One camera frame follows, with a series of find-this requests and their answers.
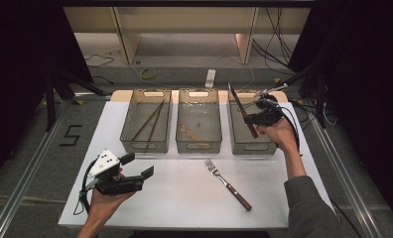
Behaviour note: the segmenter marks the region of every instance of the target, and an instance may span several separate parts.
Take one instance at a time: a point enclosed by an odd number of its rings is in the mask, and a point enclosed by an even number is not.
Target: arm
[[[343,237],[332,209],[322,200],[314,182],[306,174],[296,138],[289,122],[258,126],[283,151],[288,180],[284,183],[289,203],[290,237]]]
[[[135,192],[108,196],[102,195],[94,189],[91,197],[91,205],[87,220],[78,234],[78,238],[91,238],[97,236],[106,221],[115,213],[123,201],[131,197]]]

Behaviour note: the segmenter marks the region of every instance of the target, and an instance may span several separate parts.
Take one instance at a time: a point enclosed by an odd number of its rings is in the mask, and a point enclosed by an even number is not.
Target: fork handle
[[[230,183],[227,183],[226,187],[231,193],[233,193],[233,195],[237,198],[237,200],[239,200],[239,202],[246,208],[246,211],[250,211],[250,209],[252,209],[252,206],[249,204],[249,202],[247,202],[245,198],[243,198],[243,196],[240,195],[240,193],[237,192],[236,189],[234,189],[234,187]]]

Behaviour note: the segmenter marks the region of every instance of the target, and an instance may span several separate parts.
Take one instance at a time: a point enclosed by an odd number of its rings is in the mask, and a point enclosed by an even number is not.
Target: white table
[[[176,122],[178,93],[173,93],[173,111],[169,152],[136,154],[134,162],[123,168],[126,176],[137,176],[154,166],[154,175],[144,182],[143,190],[124,202],[107,221],[107,226],[144,230],[268,230],[288,227],[288,204],[283,183],[287,180],[284,155],[277,150],[272,156],[235,156],[231,153],[226,91],[220,91],[222,143],[219,154],[178,154]],[[290,103],[280,103],[296,114]],[[82,178],[88,165],[104,149],[115,156],[126,154],[119,140],[129,102],[107,102],[94,136],[67,199],[59,225],[82,226],[86,212],[73,215]],[[305,136],[297,122],[301,154],[308,175],[314,180],[321,197],[330,201],[318,173]],[[252,205],[245,208],[221,181],[211,175],[204,160],[212,159],[221,174]]]

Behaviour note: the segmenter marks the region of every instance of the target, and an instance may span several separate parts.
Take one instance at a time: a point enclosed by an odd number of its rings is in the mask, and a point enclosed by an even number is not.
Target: fork
[[[237,200],[239,200],[239,202],[246,208],[246,211],[250,211],[250,209],[252,209],[252,206],[249,204],[249,202],[247,202],[245,198],[243,198],[243,196],[240,195],[240,193],[237,192],[236,189],[234,189],[234,187],[221,176],[220,171],[215,167],[215,165],[212,163],[211,160],[206,160],[205,165],[206,168],[215,177],[219,178],[222,181],[222,183],[225,185],[225,187],[228,188],[228,190],[234,195],[234,197],[236,197]]]

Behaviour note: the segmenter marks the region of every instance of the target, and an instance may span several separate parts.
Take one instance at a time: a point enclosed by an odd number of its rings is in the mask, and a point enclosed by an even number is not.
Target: gray sleeve
[[[343,237],[332,209],[322,200],[310,177],[284,183],[289,203],[289,237]]]

